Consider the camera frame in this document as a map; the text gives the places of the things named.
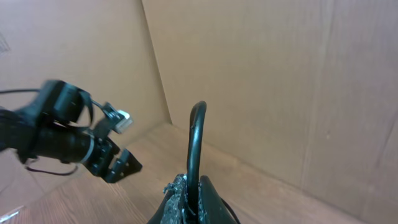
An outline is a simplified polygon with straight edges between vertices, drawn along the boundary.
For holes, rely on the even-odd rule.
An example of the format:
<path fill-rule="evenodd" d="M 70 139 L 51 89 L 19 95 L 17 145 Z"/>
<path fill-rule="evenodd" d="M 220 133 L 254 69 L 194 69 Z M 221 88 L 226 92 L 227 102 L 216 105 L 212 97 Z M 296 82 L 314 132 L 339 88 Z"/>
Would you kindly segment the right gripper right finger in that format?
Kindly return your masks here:
<path fill-rule="evenodd" d="M 200 224 L 237 224 L 206 175 L 200 177 L 198 212 Z"/>

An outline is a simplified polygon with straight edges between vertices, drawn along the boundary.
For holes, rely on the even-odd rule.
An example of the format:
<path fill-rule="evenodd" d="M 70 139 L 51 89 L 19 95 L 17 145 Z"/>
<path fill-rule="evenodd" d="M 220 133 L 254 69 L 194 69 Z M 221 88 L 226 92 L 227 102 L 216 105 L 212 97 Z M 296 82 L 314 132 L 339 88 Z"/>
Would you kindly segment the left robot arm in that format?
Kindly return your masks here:
<path fill-rule="evenodd" d="M 17 110 L 1 108 L 1 150 L 15 149 L 24 165 L 40 157 L 82 164 L 110 184 L 141 171 L 133 154 L 109 138 L 130 127 L 129 113 L 108 102 L 99 105 L 87 91 L 61 80 L 47 80 L 37 93 Z"/>

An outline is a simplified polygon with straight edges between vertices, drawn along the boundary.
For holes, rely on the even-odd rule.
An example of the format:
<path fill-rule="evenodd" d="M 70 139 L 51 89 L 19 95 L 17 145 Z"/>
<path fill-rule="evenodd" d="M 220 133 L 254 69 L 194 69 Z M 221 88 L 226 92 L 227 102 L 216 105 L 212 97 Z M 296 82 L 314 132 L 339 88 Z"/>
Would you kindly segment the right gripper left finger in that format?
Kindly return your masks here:
<path fill-rule="evenodd" d="M 173 182 L 165 186 L 163 190 L 165 197 L 147 224 L 185 223 L 186 188 L 186 175 L 178 174 Z"/>

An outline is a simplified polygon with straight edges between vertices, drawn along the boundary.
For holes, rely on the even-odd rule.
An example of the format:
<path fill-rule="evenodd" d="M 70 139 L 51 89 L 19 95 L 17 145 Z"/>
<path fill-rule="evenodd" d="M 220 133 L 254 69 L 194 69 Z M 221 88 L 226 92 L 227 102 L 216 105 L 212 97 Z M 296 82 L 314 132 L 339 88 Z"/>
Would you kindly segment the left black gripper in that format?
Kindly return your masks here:
<path fill-rule="evenodd" d="M 108 137 L 111 130 L 107 126 L 97 124 L 91 131 L 90 147 L 83 165 L 91 174 L 101 177 L 107 183 L 116 183 L 123 178 L 140 172 L 142 164 L 133 154 L 124 149 L 121 156 L 109 168 L 120 148 Z"/>

